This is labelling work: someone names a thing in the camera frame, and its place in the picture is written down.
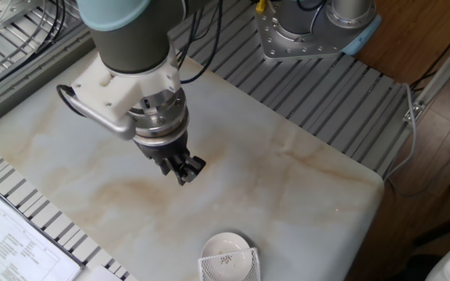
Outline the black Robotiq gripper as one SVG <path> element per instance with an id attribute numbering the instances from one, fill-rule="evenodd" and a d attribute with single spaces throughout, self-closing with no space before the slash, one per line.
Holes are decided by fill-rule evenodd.
<path id="1" fill-rule="evenodd" d="M 149 146 L 143 144 L 144 138 L 135 137 L 134 142 L 141 152 L 149 159 L 157 162 L 164 176 L 173 173 L 179 184 L 190 183 L 204 169 L 205 161 L 198 156 L 190 156 L 187 148 L 188 133 L 182 133 L 168 144 Z"/>

